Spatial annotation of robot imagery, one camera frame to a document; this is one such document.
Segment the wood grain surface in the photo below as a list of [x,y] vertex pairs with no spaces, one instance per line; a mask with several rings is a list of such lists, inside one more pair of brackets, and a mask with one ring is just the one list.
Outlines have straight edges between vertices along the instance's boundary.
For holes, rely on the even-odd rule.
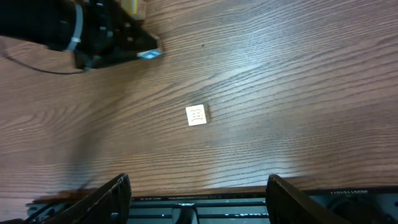
[[[135,196],[398,185],[398,1],[149,0],[163,58],[90,73],[0,58],[0,220],[128,173]],[[72,72],[68,53],[1,38]],[[211,122],[188,127],[185,107]]]

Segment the yellow part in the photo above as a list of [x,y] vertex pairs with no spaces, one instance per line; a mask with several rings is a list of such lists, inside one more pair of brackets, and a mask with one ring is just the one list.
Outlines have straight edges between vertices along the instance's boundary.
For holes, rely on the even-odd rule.
[[122,8],[130,15],[134,15],[137,13],[138,0],[122,0]]

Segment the wooden table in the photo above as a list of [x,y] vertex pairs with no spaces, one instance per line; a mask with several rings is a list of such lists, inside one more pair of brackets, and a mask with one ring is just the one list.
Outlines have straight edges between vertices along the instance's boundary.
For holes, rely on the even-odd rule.
[[[0,58],[0,220],[130,175],[135,196],[398,185],[398,1],[149,0],[162,59]],[[2,38],[15,58],[70,55]],[[188,127],[185,107],[211,122]]]

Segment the small white tile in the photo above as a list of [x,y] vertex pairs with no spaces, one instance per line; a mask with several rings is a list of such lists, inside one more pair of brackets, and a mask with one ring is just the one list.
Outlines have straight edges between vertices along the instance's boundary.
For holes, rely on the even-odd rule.
[[185,108],[187,111],[189,126],[206,124],[206,112],[203,105],[189,106]]

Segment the printed symbol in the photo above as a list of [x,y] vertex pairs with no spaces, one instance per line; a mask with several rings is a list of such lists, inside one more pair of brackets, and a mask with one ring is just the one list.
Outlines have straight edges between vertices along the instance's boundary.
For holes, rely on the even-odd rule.
[[201,115],[201,111],[199,109],[191,110],[191,114],[192,114],[192,121],[196,119],[203,119],[203,116]]

